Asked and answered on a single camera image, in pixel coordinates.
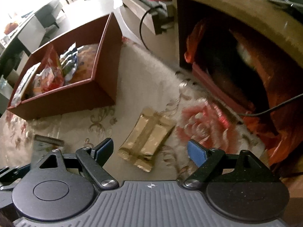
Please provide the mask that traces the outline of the white barcode snack packet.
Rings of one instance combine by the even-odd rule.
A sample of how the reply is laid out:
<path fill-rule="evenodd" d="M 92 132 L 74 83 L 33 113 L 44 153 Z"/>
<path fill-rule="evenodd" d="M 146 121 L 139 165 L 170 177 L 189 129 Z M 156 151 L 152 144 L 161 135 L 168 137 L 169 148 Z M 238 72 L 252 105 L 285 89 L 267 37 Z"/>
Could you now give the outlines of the white barcode snack packet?
<path fill-rule="evenodd" d="M 22 96 L 24 95 L 25 90 L 27 89 L 31 79 L 35 75 L 35 73 L 36 73 L 36 71 L 37 71 L 37 69 L 39 68 L 40 65 L 41 65 L 41 63 L 37 63 L 37 64 L 33 65 L 24 74 L 24 76 L 23 76 L 22 80 L 20 81 L 20 84 L 18 85 L 18 87 L 15 91 L 15 94 L 12 98 L 12 101 L 11 101 L 11 106 L 12 107 L 17 107 L 20 104 L 20 102 L 22 101 Z"/>

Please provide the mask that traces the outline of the silver snack pouch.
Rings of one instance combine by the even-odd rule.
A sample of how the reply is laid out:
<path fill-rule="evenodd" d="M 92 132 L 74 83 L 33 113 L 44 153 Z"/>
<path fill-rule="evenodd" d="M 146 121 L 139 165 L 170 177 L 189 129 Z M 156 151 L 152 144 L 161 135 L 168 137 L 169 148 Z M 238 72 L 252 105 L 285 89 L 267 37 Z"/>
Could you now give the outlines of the silver snack pouch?
<path fill-rule="evenodd" d="M 53 149 L 63 149 L 64 141 L 48 136 L 35 135 L 32 143 L 31 167 L 34 167 Z"/>

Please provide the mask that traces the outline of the grey sofa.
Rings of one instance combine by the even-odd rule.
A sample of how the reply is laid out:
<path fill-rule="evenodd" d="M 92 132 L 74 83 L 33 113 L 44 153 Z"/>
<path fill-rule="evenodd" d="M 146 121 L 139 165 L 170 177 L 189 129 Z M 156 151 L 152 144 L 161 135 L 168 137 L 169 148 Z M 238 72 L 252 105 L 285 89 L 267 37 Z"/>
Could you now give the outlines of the grey sofa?
<path fill-rule="evenodd" d="M 61 11 L 64 10 L 60 0 L 54 0 L 37 10 L 35 13 L 35 17 L 38 19 L 38 21 L 42 24 L 44 28 L 48 28 L 54 25 L 59 29 L 60 27 L 56 22 L 56 18 L 58 17 Z"/>

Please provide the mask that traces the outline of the gold snack packet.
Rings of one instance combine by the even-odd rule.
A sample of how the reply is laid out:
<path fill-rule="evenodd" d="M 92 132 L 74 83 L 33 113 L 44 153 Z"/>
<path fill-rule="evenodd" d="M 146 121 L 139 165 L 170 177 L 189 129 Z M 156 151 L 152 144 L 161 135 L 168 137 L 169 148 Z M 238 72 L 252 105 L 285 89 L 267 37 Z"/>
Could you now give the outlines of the gold snack packet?
<path fill-rule="evenodd" d="M 145 172 L 154 166 L 155 155 L 176 125 L 172 118 L 154 109 L 144 108 L 118 155 Z"/>

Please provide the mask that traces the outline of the red Trolli candy bag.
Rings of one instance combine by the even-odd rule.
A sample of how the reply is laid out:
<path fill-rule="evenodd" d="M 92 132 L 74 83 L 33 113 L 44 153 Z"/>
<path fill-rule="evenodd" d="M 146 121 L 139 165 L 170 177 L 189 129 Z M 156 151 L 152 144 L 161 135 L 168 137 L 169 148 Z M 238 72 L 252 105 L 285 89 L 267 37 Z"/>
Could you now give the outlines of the red Trolli candy bag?
<path fill-rule="evenodd" d="M 41 61 L 44 69 L 41 71 L 40 88 L 42 93 L 60 88 L 64 85 L 64 75 L 59 56 L 53 44 L 49 44 Z"/>

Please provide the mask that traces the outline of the wooden TV cabinet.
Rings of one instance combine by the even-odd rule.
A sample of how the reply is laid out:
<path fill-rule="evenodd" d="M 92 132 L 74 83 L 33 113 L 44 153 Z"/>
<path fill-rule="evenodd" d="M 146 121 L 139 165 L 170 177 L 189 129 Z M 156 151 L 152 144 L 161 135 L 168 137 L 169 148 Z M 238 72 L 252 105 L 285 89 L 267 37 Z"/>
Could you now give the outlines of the wooden TV cabinet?
<path fill-rule="evenodd" d="M 247 24 L 302 66 L 302 24 L 266 0 L 193 0 Z"/>

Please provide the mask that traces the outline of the red cardboard box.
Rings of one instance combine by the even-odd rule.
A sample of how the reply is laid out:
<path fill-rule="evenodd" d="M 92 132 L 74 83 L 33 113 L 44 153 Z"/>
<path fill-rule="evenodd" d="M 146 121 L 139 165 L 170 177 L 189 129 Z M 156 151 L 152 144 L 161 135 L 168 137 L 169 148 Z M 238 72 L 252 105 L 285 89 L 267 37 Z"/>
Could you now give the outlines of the red cardboard box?
<path fill-rule="evenodd" d="M 30 120 L 114 105 L 121 46 L 113 13 L 56 37 L 30 55 L 8 111 Z"/>

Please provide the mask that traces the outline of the blue white snack packet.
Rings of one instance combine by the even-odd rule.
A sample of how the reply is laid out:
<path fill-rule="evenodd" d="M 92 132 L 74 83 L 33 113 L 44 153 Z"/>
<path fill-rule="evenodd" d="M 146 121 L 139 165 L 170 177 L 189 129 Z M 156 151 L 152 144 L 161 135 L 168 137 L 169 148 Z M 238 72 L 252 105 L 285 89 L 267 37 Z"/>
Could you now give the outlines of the blue white snack packet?
<path fill-rule="evenodd" d="M 60 55 L 61 69 L 65 82 L 72 80 L 77 70 L 77 53 L 76 43 L 73 43 L 65 53 Z"/>

